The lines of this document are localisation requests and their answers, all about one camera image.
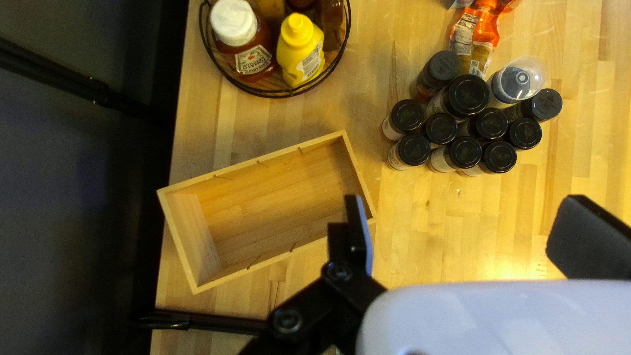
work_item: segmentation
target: mustard bottle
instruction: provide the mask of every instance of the mustard bottle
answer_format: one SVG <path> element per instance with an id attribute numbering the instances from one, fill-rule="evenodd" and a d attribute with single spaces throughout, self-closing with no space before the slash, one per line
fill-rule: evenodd
<path id="1" fill-rule="evenodd" d="M 324 34 L 303 14 L 292 13 L 280 27 L 276 60 L 283 68 L 283 79 L 296 88 L 314 79 L 324 68 Z"/>

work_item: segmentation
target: bolt head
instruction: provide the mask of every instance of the bolt head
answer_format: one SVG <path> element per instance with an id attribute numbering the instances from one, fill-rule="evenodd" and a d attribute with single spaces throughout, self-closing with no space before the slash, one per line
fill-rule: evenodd
<path id="1" fill-rule="evenodd" d="M 295 309 L 276 310 L 274 329 L 281 334 L 293 334 L 302 326 L 302 315 Z"/>
<path id="2" fill-rule="evenodd" d="M 353 277 L 353 270 L 342 263 L 331 263 L 326 270 L 327 276 L 335 281 L 348 281 Z"/>

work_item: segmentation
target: clear plastic cap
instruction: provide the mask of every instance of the clear plastic cap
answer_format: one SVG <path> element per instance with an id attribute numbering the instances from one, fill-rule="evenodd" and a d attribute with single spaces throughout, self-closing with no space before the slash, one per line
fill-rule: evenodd
<path id="1" fill-rule="evenodd" d="M 499 101 L 515 104 L 535 96 L 547 79 L 548 70 L 539 57 L 522 56 L 493 75 L 491 91 Z"/>

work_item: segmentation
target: gray floor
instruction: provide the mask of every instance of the gray floor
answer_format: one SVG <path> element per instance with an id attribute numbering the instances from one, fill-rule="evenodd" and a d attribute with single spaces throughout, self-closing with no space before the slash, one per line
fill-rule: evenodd
<path id="1" fill-rule="evenodd" d="M 149 104 L 161 5 L 3 0 L 0 37 Z M 169 139 L 0 69 L 0 352 L 138 353 L 124 322 L 139 186 L 151 181 L 149 160 L 168 158 Z"/>

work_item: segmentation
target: black wire basket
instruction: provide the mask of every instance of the black wire basket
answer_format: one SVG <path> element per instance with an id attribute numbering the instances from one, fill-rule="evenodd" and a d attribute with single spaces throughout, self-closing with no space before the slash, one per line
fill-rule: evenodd
<path id="1" fill-rule="evenodd" d="M 305 93 L 322 83 L 333 72 L 339 63 L 339 60 L 342 58 L 351 28 L 351 7 L 349 0 L 343 0 L 344 19 L 339 29 L 339 46 L 336 50 L 324 52 L 324 69 L 317 77 L 309 80 L 299 87 L 291 88 L 283 80 L 279 67 L 272 75 L 257 82 L 246 83 L 241 81 L 230 68 L 226 59 L 221 55 L 221 53 L 219 53 L 215 46 L 215 41 L 213 40 L 209 15 L 210 10 L 216 1 L 217 0 L 204 0 L 204 2 L 199 6 L 199 31 L 201 32 L 202 41 L 204 42 L 206 52 L 208 52 L 210 59 L 213 60 L 213 63 L 217 69 L 221 71 L 222 75 L 225 76 L 229 82 L 233 83 L 236 87 L 247 93 L 270 99 L 282 99 L 285 97 L 300 95 L 301 93 Z"/>

